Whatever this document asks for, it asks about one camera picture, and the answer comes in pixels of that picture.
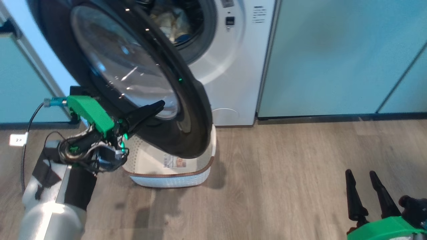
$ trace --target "light blue cabinet door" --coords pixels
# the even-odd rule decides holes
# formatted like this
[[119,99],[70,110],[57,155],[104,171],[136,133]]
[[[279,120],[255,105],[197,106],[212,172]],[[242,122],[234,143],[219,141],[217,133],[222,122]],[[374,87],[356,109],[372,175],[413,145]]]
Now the light blue cabinet door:
[[427,52],[421,54],[380,113],[427,112]]
[[[26,123],[52,93],[17,46],[13,35],[0,35],[0,124]],[[59,107],[42,108],[34,122],[67,122]]]
[[259,117],[377,111],[427,39],[427,1],[283,0]]

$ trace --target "washing machine door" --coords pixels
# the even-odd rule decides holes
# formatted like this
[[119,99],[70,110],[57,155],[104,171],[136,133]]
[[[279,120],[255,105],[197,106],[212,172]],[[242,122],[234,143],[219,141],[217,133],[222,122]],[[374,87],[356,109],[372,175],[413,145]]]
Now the washing machine door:
[[210,142],[211,108],[177,50],[134,0],[29,0],[47,42],[113,117],[165,102],[137,132],[182,158]]

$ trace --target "cable connector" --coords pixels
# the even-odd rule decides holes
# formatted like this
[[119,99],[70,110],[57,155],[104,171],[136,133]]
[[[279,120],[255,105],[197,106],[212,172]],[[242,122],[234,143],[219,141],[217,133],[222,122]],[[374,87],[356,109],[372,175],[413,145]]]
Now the cable connector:
[[45,108],[48,108],[51,106],[65,107],[67,106],[67,98],[66,97],[45,98],[43,101],[43,105]]

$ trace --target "washing machine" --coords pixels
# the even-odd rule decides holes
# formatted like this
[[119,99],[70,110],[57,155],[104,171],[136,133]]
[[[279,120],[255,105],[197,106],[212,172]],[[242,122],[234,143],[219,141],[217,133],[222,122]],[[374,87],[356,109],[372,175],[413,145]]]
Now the washing machine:
[[[193,75],[205,87],[217,126],[254,123],[276,0],[169,0],[187,13],[189,37],[175,43]],[[144,5],[150,0],[137,0]],[[35,52],[33,61],[56,95],[68,95],[76,81],[38,30],[26,0],[4,0],[7,11]]]

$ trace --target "black cable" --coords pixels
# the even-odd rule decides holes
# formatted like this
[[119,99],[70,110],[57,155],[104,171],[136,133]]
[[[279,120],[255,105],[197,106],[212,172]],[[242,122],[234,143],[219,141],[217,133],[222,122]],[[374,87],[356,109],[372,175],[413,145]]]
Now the black cable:
[[[26,134],[27,134],[27,140],[26,140],[26,142],[28,141],[29,129],[31,128],[31,124],[32,124],[35,116],[37,115],[37,113],[43,107],[43,105],[44,105],[44,103],[40,104],[37,107],[36,111],[32,114],[32,116],[31,116],[31,118],[30,118],[30,120],[28,122],[28,127],[27,127],[27,131],[26,131]],[[21,161],[21,189],[22,189],[22,193],[25,192],[25,176],[24,176],[25,175],[25,173],[24,173],[25,172],[25,168],[24,168],[24,164],[25,164],[25,150],[26,150],[26,143],[24,144],[24,146],[22,148],[22,161]]]

